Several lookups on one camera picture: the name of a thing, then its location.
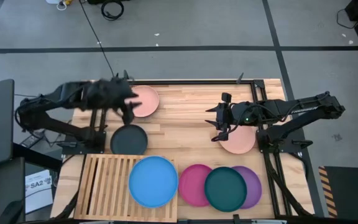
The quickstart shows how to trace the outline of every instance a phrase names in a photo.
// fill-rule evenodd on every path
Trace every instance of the wooden dish rack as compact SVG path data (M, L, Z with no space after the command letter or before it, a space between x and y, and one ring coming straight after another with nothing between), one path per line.
M145 208L132 198L128 178L136 162L146 156L88 154L74 218L134 222L176 222L178 195L160 208ZM176 170L178 164L170 160Z

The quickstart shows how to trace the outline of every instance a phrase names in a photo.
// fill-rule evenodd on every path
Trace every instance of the black plate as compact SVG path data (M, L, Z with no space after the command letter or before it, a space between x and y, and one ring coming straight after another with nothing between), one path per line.
M146 132L134 124L120 127L110 140L110 150L113 154L143 155L146 149Z

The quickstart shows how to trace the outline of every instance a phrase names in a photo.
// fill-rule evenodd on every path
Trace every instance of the yellow and black striped tape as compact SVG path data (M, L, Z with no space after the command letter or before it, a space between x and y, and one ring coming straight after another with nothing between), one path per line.
M320 174L321 183L323 185L324 197L326 198L329 217L336 218L337 212L334 203L334 196L333 191L331 190L331 187L329 185L327 171L323 166L321 166L318 168L318 172Z

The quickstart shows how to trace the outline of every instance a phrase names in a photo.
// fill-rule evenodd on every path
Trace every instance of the black cable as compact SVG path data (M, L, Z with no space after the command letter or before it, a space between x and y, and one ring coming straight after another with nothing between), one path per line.
M61 167L63 167L63 165L64 165L67 161L69 161L72 157L74 157L74 156L75 156L75 155L71 155L71 156L68 157L65 161L63 161Z
M262 106L262 105L256 105L257 107L260 107L260 108L262 108L262 109L265 109L267 112L269 112L274 118L276 118L277 120L279 120L279 121L281 121L281 119L277 116L277 115L275 115L274 113L273 113L273 111L271 111L270 109L268 109L267 107L265 107L265 106Z
M24 126L22 125L22 123L17 119L17 114L19 109L22 107L23 105L20 105L16 108L15 112L14 112L14 119L16 121L16 123L23 129L25 130ZM30 135L33 136L34 138L39 138L38 136L36 136L32 131L29 131Z
M103 49L102 43L100 42L98 35L96 35L96 32L95 32L94 29L93 29L93 26L92 26L92 24L91 24L91 21L90 21L90 19L88 18L88 15L86 15L86 12L85 12L83 3L81 2L81 0L79 0L79 2L80 2L80 4L81 4L81 8L82 8L82 11L84 12L84 15L85 15L85 17L86 17L86 20L88 21L88 24L89 24L89 26L91 27L91 29L92 29L92 31L93 31L93 34L94 34L94 36L96 37L96 40L98 41L98 44L99 44L99 46L100 46L100 49L102 50L102 53L103 53L103 55L104 55L104 58L106 59L106 62L107 62L107 64L109 65L111 74L114 76L114 72L112 71L110 62L109 62L109 60L107 59L106 54L104 53L104 49Z
M49 147L53 147L55 145L55 143L65 142L65 141L57 141L57 139L60 138L61 136L62 136L62 134L59 133L53 142L50 142L46 135L44 135L44 139L48 143Z
M47 188L47 189L38 190L38 191L36 191L36 192L34 192L34 193L31 193L31 194L25 196L25 198L28 198L28 197L30 197L31 195L35 195L36 193L43 192L44 190L49 190L49 189L52 189L52 188L50 187L50 188Z
M104 11L104 8L109 3L115 3L115 4L118 4L121 7L121 11L120 11L120 13L118 15L114 16L114 15L110 14L109 11L106 11L106 12ZM122 2L120 0L107 0L107 1L103 2L100 10L102 12L103 18L105 18L106 20L109 20L109 21L115 21L115 20L117 20L118 18L120 18L123 15L123 13L124 13L124 5L122 4Z
M77 190L77 192L74 194L73 198L70 200L68 205L66 205L66 207L63 209L63 211L59 215L57 215L55 218L52 218L51 220L65 219L70 216L71 212L75 208L75 205L77 204L78 192L79 192L79 190Z
M355 27L358 25L358 21L357 21L352 27L348 27L348 26L345 26L345 25L339 23L339 13L340 13L341 11L344 11L344 10L345 10L345 9L341 9L341 10L339 10L339 11L336 13L336 23L337 23L338 25L340 25L341 27L345 27L346 29L353 29L353 28L355 28Z

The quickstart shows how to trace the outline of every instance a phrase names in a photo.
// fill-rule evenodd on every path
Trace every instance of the teal plate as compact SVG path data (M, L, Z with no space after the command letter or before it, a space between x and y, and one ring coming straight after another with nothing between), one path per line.
M244 204L247 185L242 176L232 168L219 167L205 180L205 196L212 207L222 212L233 212Z

